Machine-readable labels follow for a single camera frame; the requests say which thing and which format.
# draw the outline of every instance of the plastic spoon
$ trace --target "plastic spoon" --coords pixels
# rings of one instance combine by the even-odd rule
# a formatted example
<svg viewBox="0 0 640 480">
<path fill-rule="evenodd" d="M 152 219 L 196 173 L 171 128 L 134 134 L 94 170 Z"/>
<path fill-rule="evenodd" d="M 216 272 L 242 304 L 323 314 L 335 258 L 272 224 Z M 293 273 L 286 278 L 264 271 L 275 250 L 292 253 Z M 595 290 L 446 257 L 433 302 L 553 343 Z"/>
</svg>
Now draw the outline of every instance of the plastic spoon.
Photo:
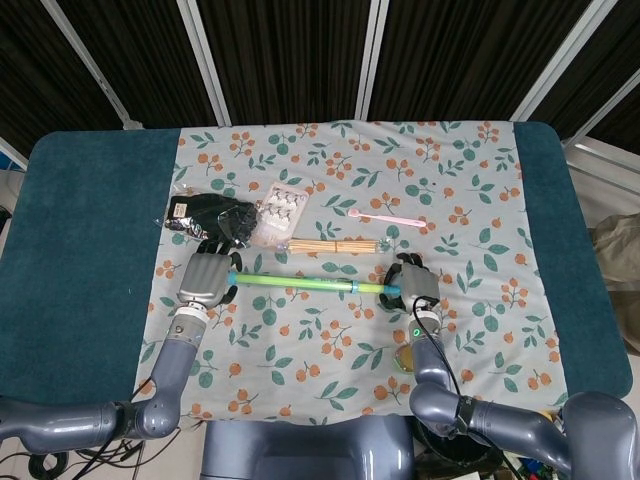
<svg viewBox="0 0 640 480">
<path fill-rule="evenodd" d="M 414 220 L 413 218 L 402 217 L 388 217 L 385 215 L 367 215 L 366 213 L 360 213 L 357 208 L 350 208 L 347 210 L 347 215 L 350 217 L 368 217 L 375 218 L 376 220 L 382 220 L 383 222 L 397 223 L 399 225 L 409 225 L 410 227 L 426 227 L 427 222 L 422 220 Z"/>
</svg>

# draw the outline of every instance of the clear plastic package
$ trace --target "clear plastic package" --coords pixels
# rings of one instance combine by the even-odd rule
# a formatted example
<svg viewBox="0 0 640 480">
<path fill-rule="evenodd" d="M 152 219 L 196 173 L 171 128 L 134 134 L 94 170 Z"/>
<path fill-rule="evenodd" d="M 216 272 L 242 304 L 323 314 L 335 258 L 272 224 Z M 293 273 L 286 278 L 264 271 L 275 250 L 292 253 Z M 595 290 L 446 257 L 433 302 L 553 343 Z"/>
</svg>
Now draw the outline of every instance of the clear plastic package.
<svg viewBox="0 0 640 480">
<path fill-rule="evenodd" d="M 259 203 L 258 224 L 251 244 L 276 248 L 286 244 L 293 237 L 308 201 L 309 194 L 304 190 L 278 182 L 271 185 Z"/>
</svg>

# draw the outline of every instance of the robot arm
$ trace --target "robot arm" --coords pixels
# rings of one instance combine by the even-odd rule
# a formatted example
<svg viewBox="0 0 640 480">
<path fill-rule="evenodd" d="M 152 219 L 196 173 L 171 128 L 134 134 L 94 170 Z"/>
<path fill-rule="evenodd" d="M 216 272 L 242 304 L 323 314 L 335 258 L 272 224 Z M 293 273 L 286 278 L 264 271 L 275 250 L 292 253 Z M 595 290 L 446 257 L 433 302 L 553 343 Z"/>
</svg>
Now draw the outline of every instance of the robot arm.
<svg viewBox="0 0 640 480">
<path fill-rule="evenodd" d="M 438 278 L 417 255 L 398 258 L 404 263 L 392 266 L 385 283 L 400 284 L 402 296 L 380 300 L 412 315 L 415 310 L 420 320 L 409 326 L 418 382 L 410 406 L 431 432 L 441 437 L 468 435 L 482 444 L 489 439 L 500 449 L 534 458 L 575 479 L 640 479 L 636 419 L 619 399 L 593 392 L 572 396 L 563 409 L 565 436 L 539 413 L 452 392 L 440 320 L 431 312 L 440 297 Z"/>
<path fill-rule="evenodd" d="M 223 245 L 202 244 L 185 270 L 178 298 L 186 304 L 176 311 L 151 372 L 155 395 L 135 402 L 49 406 L 0 397 L 0 443 L 17 436 L 27 450 L 47 454 L 91 448 L 118 438 L 153 439 L 169 435 L 180 420 L 180 397 L 189 378 L 208 317 L 206 311 L 229 303 L 229 268 L 242 268 L 238 254 Z"/>
</svg>

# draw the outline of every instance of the black plastic packet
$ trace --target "black plastic packet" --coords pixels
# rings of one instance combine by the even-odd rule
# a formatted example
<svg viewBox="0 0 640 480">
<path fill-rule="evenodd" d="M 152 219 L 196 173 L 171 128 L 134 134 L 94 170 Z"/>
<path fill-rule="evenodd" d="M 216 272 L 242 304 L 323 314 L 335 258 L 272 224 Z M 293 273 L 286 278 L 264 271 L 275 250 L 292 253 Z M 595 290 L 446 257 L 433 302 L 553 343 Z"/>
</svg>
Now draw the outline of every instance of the black plastic packet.
<svg viewBox="0 0 640 480">
<path fill-rule="evenodd" d="M 232 242 L 236 248 L 247 246 L 258 224 L 253 203 L 215 193 L 173 196 L 164 226 L 200 240 Z"/>
</svg>

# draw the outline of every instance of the yellow object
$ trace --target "yellow object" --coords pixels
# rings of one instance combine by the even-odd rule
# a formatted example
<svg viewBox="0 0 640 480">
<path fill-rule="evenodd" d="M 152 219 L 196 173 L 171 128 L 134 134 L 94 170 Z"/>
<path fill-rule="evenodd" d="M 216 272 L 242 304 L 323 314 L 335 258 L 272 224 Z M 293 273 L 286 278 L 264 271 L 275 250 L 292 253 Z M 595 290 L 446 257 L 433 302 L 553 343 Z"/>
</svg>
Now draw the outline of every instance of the yellow object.
<svg viewBox="0 0 640 480">
<path fill-rule="evenodd" d="M 376 253 L 376 240 L 289 240 L 289 253 Z"/>
<path fill-rule="evenodd" d="M 413 354 L 411 345 L 402 345 L 396 350 L 396 365 L 405 373 L 413 372 Z"/>
</svg>

